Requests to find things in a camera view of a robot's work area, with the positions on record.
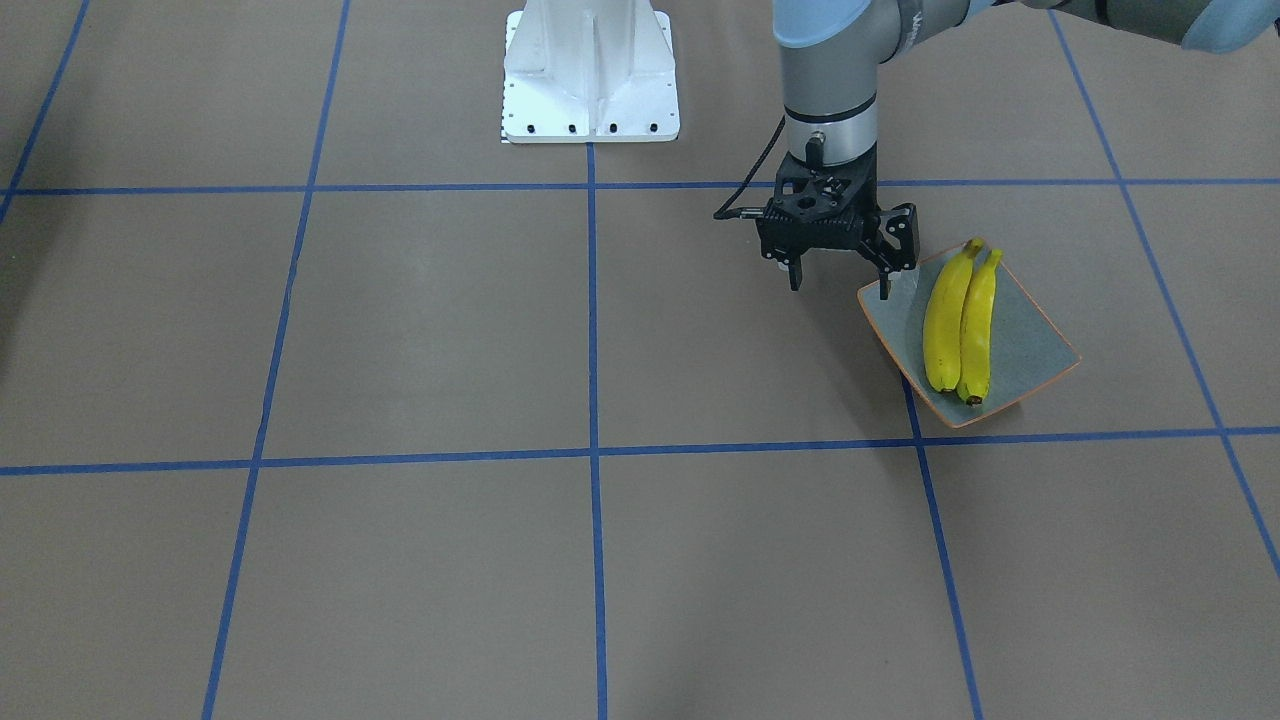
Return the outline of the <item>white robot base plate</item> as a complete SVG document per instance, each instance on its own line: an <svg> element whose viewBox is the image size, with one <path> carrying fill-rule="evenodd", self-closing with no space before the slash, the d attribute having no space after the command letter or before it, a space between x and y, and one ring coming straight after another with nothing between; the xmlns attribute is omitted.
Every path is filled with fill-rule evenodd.
<svg viewBox="0 0 1280 720"><path fill-rule="evenodd" d="M649 1L526 1L504 29L502 141L680 136L672 20Z"/></svg>

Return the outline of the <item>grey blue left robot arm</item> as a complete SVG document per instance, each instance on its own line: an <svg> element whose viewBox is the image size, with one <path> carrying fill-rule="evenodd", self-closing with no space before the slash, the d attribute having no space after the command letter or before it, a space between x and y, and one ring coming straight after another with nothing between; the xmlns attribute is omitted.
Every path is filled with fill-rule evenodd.
<svg viewBox="0 0 1280 720"><path fill-rule="evenodd" d="M886 211L877 201L881 68L1002 5L1065 13L1196 53L1234 53L1265 31L1277 35L1279 1L772 1L783 114L745 181L780 141L785 155L763 208L726 202L721 211L753 219L762 256L787 273L791 291L800 290L812 250L861 255L878 273L882 299L892 274L919 263L914 206Z"/></svg>

